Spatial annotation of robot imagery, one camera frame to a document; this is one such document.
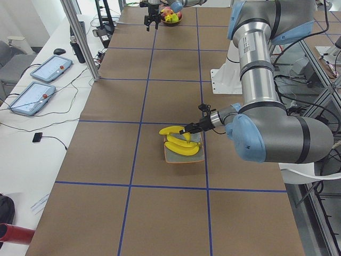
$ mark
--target robotic hand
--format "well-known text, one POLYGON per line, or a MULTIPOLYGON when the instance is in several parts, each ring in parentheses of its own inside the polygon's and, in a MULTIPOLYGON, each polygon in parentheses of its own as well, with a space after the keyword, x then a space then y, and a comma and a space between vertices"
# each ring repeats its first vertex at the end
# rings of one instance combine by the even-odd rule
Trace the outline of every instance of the robotic hand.
POLYGON ((287 116, 278 101, 267 46, 269 40, 287 44, 310 34, 313 13, 314 0, 237 3, 228 38, 239 49, 245 104, 213 112, 200 105, 206 116, 181 133, 224 125, 237 153, 247 161, 310 163, 328 155, 334 141, 331 130, 316 119, 287 116))
MULTIPOLYGON (((170 8, 177 13, 184 7, 202 5, 207 0, 166 0, 170 8)), ((161 22, 160 14, 160 0, 143 0, 140 2, 140 7, 148 7, 148 15, 144 16, 144 24, 147 26, 149 31, 150 25, 155 22, 155 29, 158 29, 159 23, 161 22)))

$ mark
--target red cup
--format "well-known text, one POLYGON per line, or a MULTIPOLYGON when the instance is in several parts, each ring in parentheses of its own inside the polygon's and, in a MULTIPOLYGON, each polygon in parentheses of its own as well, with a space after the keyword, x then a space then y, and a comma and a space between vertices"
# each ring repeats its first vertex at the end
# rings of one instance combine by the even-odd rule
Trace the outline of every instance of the red cup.
POLYGON ((29 245, 33 238, 34 232, 35 231, 32 229, 1 223, 0 242, 29 245))

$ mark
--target tablet with blue border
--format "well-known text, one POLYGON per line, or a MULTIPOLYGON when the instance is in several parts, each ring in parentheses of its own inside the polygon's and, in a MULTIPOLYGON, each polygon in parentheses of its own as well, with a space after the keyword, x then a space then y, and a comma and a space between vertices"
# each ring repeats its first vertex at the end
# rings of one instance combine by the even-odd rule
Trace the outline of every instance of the tablet with blue border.
POLYGON ((55 86, 32 82, 20 95, 10 104, 9 109, 14 113, 33 116, 48 102, 55 92, 55 86))
POLYGON ((43 82, 51 82, 56 80, 72 65, 72 60, 53 55, 30 74, 32 77, 43 82))

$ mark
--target white table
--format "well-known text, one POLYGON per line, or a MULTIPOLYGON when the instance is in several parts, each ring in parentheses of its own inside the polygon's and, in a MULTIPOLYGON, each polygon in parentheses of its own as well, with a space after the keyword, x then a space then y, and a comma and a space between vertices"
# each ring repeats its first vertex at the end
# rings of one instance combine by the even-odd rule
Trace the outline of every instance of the white table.
MULTIPOLYGON (((95 38, 92 35, 92 28, 90 28, 92 17, 80 15, 78 18, 80 21, 85 21, 86 31, 89 31, 87 42, 92 55, 96 56, 97 52, 103 49, 103 45, 99 38, 95 38)), ((71 59, 74 64, 56 81, 51 83, 57 87, 57 90, 69 84, 86 68, 86 64, 80 64, 77 57, 73 55, 69 31, 69 22, 65 18, 33 62, 43 63, 53 55, 53 50, 56 48, 66 50, 66 53, 62 56, 71 59)), ((34 81, 29 75, 33 69, 34 67, 26 71, 12 93, 22 92, 27 85, 34 81)), ((86 70, 74 82, 75 87, 79 91, 70 112, 66 114, 24 117, 16 115, 9 110, 1 110, 0 122, 21 129, 33 130, 52 123, 77 119, 90 93, 91 86, 89 83, 92 84, 93 82, 91 78, 90 72, 86 70)), ((67 88, 56 93, 38 115, 67 111, 75 93, 76 89, 69 85, 67 88)), ((6 103, 10 103, 14 99, 15 97, 10 96, 6 103)), ((6 104, 3 104, 0 109, 6 109, 6 106, 6 104)), ((41 129, 39 132, 42 132, 43 136, 57 137, 68 146, 77 124, 78 121, 66 122, 41 129)), ((13 224, 31 229, 36 229, 42 211, 34 215, 30 207, 43 196, 50 193, 66 154, 64 146, 56 139, 42 138, 41 142, 32 143, 34 133, 14 130, 0 124, 0 193, 8 195, 14 200, 16 213, 13 224)), ((28 246, 26 245, 4 243, 0 249, 0 255, 25 255, 27 248, 28 246)))

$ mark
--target computer mouse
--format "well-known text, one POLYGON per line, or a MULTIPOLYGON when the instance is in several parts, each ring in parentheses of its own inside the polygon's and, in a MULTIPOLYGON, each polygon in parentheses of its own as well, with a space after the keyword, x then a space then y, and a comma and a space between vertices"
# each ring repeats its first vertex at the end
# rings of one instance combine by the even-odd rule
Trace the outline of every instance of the computer mouse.
POLYGON ((57 48, 53 51, 53 54, 56 54, 56 55, 61 55, 63 53, 66 53, 66 51, 62 48, 57 48))

